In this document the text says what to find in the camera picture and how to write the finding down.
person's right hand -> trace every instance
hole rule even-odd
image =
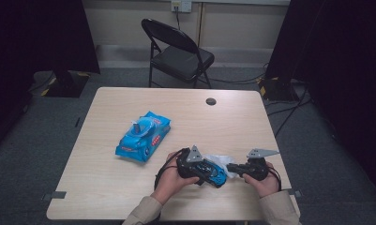
[[[270,162],[266,162],[266,165],[273,168],[273,164]],[[243,178],[246,183],[249,183],[257,189],[260,198],[278,192],[278,179],[272,173],[269,173],[262,181],[255,180],[245,173],[243,174]]]

chair backrest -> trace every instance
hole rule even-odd
[[[154,38],[189,53],[199,53],[196,43],[184,32],[152,19],[143,19],[141,24],[144,32],[155,44]]]

hand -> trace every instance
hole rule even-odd
[[[166,169],[158,181],[156,190],[150,195],[159,203],[164,205],[174,194],[178,193],[184,186],[192,185],[200,180],[199,177],[182,178],[176,168],[176,157],[167,165]]]
[[[273,164],[270,162],[266,162],[266,165],[273,168]],[[243,178],[247,183],[257,189],[260,198],[278,192],[278,179],[272,173],[269,173],[262,181],[255,180],[245,173],[243,174]]]

table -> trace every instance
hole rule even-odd
[[[214,98],[216,105],[206,104]],[[148,111],[170,118],[171,130],[146,163],[116,156],[131,120]],[[260,94],[255,91],[101,87],[89,109],[56,191],[49,219],[125,219],[153,192],[155,175],[173,151],[196,144],[199,151],[247,161],[254,147],[278,149]],[[280,155],[267,158],[291,188]],[[298,210],[294,196],[293,202]],[[258,196],[241,178],[221,188],[185,187],[171,198],[161,220],[262,219]]]

gray carpet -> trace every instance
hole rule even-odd
[[[211,79],[244,81],[263,73],[262,68],[215,67]],[[71,149],[98,88],[147,86],[148,68],[104,68],[93,75],[80,98],[41,97],[45,85],[32,93],[27,113],[0,144],[0,224],[119,224],[119,221],[50,221],[44,194],[56,189]],[[37,85],[51,72],[35,75]],[[160,73],[155,80],[167,87],[190,88]],[[215,89],[258,90],[254,83],[212,81]],[[199,88],[206,88],[199,82]],[[299,96],[304,85],[295,85]],[[303,102],[310,100],[306,94]],[[294,106],[264,101],[268,113]],[[290,111],[269,116],[276,132]],[[333,139],[326,118],[309,101],[293,112],[277,141],[298,198],[303,224],[376,224],[376,188],[343,146]]]

